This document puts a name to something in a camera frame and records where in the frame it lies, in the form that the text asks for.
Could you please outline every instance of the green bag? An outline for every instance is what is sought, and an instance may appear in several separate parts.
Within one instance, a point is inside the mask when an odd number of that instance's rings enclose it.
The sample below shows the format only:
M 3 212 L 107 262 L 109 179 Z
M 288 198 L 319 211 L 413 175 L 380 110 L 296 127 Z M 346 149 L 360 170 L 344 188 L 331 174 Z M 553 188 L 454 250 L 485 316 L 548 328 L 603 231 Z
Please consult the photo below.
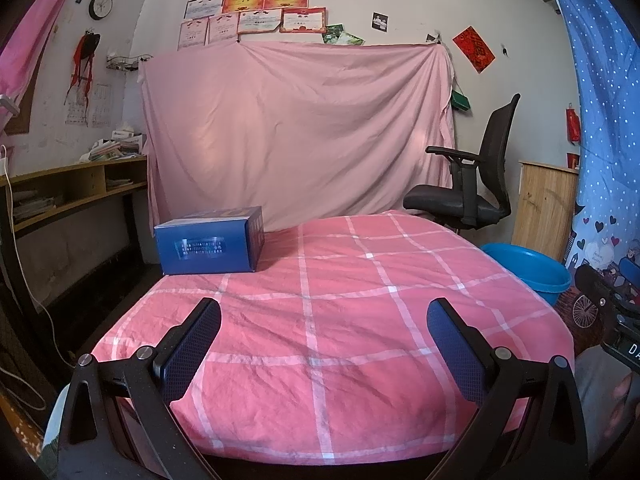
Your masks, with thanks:
M 454 110 L 466 112 L 471 109 L 471 104 L 469 104 L 469 99 L 454 90 L 451 93 L 451 107 Z

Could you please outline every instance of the pink cloth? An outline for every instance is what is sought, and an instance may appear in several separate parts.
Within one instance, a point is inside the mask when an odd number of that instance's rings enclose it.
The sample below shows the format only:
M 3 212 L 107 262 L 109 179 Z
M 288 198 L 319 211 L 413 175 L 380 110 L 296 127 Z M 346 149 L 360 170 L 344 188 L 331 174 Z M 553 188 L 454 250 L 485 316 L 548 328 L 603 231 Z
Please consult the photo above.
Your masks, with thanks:
M 65 0 L 36 0 L 0 53 L 0 94 L 18 104 L 29 85 L 38 56 Z M 11 116 L 0 108 L 0 130 Z
M 440 45 L 225 41 L 143 65 L 155 224 L 263 206 L 277 230 L 448 186 L 453 69 Z
M 220 303 L 222 328 L 172 410 L 206 454 L 317 465 L 451 447 L 475 405 L 427 330 L 439 297 L 492 346 L 573 364 L 571 334 L 535 292 L 453 232 L 397 211 L 267 234 L 253 274 L 165 277 L 94 355 L 156 345 L 203 297 Z

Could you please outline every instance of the plastic basin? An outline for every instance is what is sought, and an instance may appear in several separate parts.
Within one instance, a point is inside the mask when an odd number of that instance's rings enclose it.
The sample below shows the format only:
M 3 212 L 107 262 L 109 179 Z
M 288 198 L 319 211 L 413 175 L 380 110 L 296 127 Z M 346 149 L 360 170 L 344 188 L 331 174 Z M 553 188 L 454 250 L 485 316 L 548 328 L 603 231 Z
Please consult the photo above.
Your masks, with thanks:
M 565 266 L 537 251 L 510 244 L 487 244 L 480 249 L 518 276 L 551 306 L 571 285 L 571 275 Z

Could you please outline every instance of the blue gripper pad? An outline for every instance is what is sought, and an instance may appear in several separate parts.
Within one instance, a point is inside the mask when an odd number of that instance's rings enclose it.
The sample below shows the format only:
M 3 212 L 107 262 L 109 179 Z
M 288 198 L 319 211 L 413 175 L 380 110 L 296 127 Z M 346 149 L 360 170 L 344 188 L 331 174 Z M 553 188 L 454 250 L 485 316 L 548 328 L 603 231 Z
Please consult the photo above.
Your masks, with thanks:
M 162 338 L 154 373 L 167 406 L 186 393 L 221 324 L 218 302 L 203 298 L 181 325 L 174 326 Z
M 463 397 L 480 406 L 489 390 L 486 367 L 452 317 L 457 318 L 458 324 L 462 323 L 466 327 L 448 301 L 443 299 L 431 301 L 427 310 L 427 328 Z

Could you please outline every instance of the metal screw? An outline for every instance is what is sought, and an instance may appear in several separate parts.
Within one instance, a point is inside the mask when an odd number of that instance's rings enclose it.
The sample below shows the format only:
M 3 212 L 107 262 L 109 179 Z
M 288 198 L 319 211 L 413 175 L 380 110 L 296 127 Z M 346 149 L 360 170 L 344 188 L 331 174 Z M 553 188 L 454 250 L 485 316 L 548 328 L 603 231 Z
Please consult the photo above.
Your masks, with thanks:
M 509 350 L 508 348 L 505 348 L 504 346 L 500 346 L 495 349 L 495 356 L 498 359 L 502 359 L 503 361 L 511 359 L 511 355 L 512 355 L 511 350 Z
M 554 357 L 554 362 L 556 363 L 556 366 L 560 368 L 567 368 L 569 365 L 566 359 L 560 355 L 557 355 L 556 357 Z
M 144 359 L 148 359 L 151 357 L 151 354 L 154 352 L 154 349 L 151 346 L 143 346 L 142 348 L 138 348 L 136 352 L 136 357 L 141 361 Z
M 91 354 L 83 354 L 78 359 L 78 364 L 80 366 L 87 366 L 93 360 L 94 360 L 94 357 Z

